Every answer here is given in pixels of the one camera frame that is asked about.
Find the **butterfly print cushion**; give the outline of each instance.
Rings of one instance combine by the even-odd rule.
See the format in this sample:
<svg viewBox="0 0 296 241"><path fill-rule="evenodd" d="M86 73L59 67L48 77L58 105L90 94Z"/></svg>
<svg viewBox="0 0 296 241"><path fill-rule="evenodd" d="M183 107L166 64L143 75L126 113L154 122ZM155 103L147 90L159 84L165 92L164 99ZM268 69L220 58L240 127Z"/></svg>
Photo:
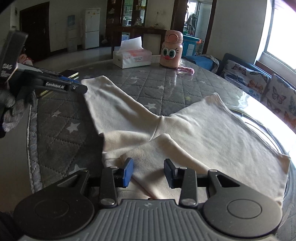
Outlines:
<svg viewBox="0 0 296 241"><path fill-rule="evenodd" d="M296 133L296 90L287 81L273 74L262 104Z"/></svg>
<svg viewBox="0 0 296 241"><path fill-rule="evenodd" d="M228 60L221 77L260 101L269 77Z"/></svg>

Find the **pink water bottle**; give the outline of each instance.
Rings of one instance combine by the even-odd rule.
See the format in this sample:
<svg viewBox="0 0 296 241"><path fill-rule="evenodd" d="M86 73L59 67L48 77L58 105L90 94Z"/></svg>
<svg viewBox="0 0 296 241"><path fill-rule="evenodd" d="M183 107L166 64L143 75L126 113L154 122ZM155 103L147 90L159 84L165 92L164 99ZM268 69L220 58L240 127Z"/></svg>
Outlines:
<svg viewBox="0 0 296 241"><path fill-rule="evenodd" d="M165 33L165 41L161 48L159 63L168 68L177 68L183 51L183 34L176 30L168 30Z"/></svg>

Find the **refrigerator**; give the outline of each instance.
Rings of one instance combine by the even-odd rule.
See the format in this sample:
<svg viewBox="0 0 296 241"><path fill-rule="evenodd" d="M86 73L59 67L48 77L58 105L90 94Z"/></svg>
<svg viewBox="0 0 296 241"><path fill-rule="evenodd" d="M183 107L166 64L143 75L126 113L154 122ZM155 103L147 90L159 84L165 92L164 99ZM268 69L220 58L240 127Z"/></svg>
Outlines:
<svg viewBox="0 0 296 241"><path fill-rule="evenodd" d="M82 47L90 49L99 47L100 8L86 9L82 17Z"/></svg>

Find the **table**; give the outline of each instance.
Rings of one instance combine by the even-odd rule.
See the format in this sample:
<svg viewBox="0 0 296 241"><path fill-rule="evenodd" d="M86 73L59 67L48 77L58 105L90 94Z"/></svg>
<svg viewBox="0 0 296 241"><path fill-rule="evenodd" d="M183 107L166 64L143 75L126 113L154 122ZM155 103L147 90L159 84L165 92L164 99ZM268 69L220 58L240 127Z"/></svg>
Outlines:
<svg viewBox="0 0 296 241"><path fill-rule="evenodd" d="M158 34L160 38L159 54L161 53L161 46L165 40L165 29L151 28L151 27L134 27L134 26L114 26L111 30L111 55L113 57L113 51L115 46L120 46L121 33L130 33L130 39L142 37L144 34Z"/></svg>
<svg viewBox="0 0 296 241"><path fill-rule="evenodd" d="M194 68L193 76L182 74L159 64L152 57L150 66L121 69L112 60L76 68L80 79L105 75L116 86L157 115L168 116L203 97L217 92L226 106L240 116L275 149L288 153L292 164L288 191L283 202L286 221L278 233L281 240L290 240L295 223L296 134L260 102L233 86L225 79L182 59L181 65ZM87 168L98 175L102 164L103 140L96 134L81 95L52 93L38 100L32 109L28 149L32 189Z"/></svg>

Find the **blanket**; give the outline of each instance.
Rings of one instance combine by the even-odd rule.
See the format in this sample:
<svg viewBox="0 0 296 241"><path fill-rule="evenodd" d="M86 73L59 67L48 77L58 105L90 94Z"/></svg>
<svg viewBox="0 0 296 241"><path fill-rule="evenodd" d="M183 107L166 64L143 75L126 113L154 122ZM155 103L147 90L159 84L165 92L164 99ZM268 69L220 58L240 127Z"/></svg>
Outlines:
<svg viewBox="0 0 296 241"><path fill-rule="evenodd" d="M271 148L237 118L217 93L171 114L157 116L105 76L82 80L94 126L104 135L103 164L122 165L134 159L134 173L121 198L175 199L163 161L197 173L217 169L282 205L290 158Z"/></svg>

